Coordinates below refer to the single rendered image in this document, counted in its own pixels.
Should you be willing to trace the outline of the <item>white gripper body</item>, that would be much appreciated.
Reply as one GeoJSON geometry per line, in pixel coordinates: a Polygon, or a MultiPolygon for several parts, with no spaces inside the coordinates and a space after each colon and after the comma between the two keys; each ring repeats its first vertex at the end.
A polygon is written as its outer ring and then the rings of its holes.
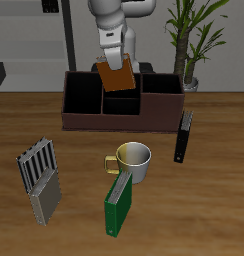
{"type": "Polygon", "coordinates": [[[106,48],[104,50],[111,70],[120,70],[123,67],[123,48],[121,46],[106,48]]]}

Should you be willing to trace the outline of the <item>orange book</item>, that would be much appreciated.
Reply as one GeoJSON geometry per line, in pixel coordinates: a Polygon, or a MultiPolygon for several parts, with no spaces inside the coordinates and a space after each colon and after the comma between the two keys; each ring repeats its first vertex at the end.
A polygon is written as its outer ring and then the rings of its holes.
{"type": "Polygon", "coordinates": [[[130,61],[130,56],[123,56],[123,67],[111,70],[105,56],[97,58],[96,66],[106,92],[136,88],[136,81],[130,61]]]}

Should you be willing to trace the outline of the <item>dark brown desk caddy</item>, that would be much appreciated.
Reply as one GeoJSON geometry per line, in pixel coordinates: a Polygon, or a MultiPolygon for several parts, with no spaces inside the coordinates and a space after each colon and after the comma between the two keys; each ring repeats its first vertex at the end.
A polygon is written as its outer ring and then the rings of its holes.
{"type": "Polygon", "coordinates": [[[137,73],[136,87],[107,92],[96,72],[65,75],[62,121],[65,130],[175,133],[184,103],[174,74],[137,73]]]}

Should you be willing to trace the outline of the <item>black and white striped book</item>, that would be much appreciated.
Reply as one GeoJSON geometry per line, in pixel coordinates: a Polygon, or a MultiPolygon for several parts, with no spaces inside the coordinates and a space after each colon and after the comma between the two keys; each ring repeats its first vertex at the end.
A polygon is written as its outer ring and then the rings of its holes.
{"type": "Polygon", "coordinates": [[[16,158],[26,193],[29,193],[47,169],[58,170],[53,141],[42,137],[16,158]]]}

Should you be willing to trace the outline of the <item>green book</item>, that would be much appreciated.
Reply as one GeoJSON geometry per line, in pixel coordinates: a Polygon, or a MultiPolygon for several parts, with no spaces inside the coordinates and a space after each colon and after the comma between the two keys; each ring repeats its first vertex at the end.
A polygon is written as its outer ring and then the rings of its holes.
{"type": "Polygon", "coordinates": [[[120,170],[104,199],[106,234],[116,237],[132,203],[132,174],[120,170]]]}

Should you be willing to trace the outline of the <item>grey book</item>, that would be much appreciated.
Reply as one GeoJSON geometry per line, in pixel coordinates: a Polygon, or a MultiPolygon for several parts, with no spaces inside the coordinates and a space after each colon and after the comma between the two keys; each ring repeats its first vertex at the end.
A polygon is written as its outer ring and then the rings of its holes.
{"type": "Polygon", "coordinates": [[[55,169],[46,168],[29,193],[36,222],[46,226],[62,198],[55,169]]]}

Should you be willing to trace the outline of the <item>green pot plant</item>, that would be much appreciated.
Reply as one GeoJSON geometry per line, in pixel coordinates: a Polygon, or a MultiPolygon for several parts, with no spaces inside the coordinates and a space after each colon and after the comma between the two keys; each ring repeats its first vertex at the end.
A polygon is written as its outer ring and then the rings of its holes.
{"type": "Polygon", "coordinates": [[[209,50],[225,44],[225,41],[219,41],[223,28],[208,38],[213,21],[199,27],[199,24],[211,13],[229,2],[229,0],[217,0],[210,4],[210,1],[207,0],[199,10],[196,10],[195,0],[176,0],[176,12],[169,9],[172,19],[166,22],[166,26],[171,24],[175,29],[174,32],[170,31],[173,39],[171,44],[176,48],[173,73],[181,78],[186,92],[196,92],[198,89],[199,81],[193,76],[196,63],[200,60],[208,60],[206,53],[209,50]]]}

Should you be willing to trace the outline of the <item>white and yellow mug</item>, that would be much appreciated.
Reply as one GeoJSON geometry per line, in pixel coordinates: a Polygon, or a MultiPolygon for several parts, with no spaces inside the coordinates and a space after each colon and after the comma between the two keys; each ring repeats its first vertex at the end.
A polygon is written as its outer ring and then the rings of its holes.
{"type": "Polygon", "coordinates": [[[108,174],[118,174],[120,170],[132,173],[132,183],[142,182],[151,160],[150,149],[139,142],[127,142],[119,146],[114,156],[104,158],[104,168],[108,174]],[[107,162],[116,161],[119,169],[109,169],[107,162]]]}

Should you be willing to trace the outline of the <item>black vertical post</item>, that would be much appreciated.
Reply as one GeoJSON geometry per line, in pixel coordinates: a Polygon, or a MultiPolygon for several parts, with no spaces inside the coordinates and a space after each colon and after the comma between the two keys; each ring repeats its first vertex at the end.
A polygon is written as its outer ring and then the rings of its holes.
{"type": "Polygon", "coordinates": [[[65,41],[68,56],[68,67],[70,71],[76,70],[76,58],[74,49],[73,29],[70,11],[70,0],[61,0],[63,23],[65,31],[65,41]]]}

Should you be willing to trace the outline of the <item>small black wall box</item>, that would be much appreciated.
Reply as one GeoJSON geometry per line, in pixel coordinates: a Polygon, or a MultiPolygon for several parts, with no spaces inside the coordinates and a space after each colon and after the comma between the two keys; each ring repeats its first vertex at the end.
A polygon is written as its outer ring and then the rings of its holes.
{"type": "Polygon", "coordinates": [[[42,10],[44,13],[58,13],[58,0],[41,0],[42,10]]]}

